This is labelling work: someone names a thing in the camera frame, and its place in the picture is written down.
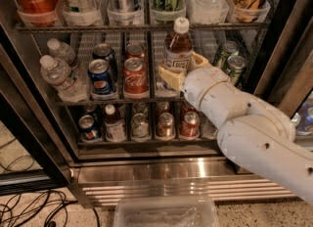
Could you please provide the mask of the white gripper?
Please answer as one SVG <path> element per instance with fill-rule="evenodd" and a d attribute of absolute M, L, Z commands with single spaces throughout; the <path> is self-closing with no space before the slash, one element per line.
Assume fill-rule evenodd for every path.
<path fill-rule="evenodd" d="M 157 66 L 160 78 L 170 88 L 176 91 L 182 90 L 185 100 L 195 109 L 201 107 L 201 100 L 210 88 L 229 80 L 229 77 L 220 68 L 211 67 L 209 60 L 196 52 L 191 55 L 190 70 L 191 72 L 187 75 L 182 68 Z"/>

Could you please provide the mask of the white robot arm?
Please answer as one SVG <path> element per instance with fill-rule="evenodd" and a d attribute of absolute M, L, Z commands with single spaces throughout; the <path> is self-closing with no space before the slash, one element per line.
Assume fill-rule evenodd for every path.
<path fill-rule="evenodd" d="M 295 144 L 290 118 L 236 88 L 205 57 L 193 53 L 191 62 L 190 70 L 159 64 L 157 72 L 218 129 L 217 144 L 223 155 L 313 204 L 313 153 Z"/>

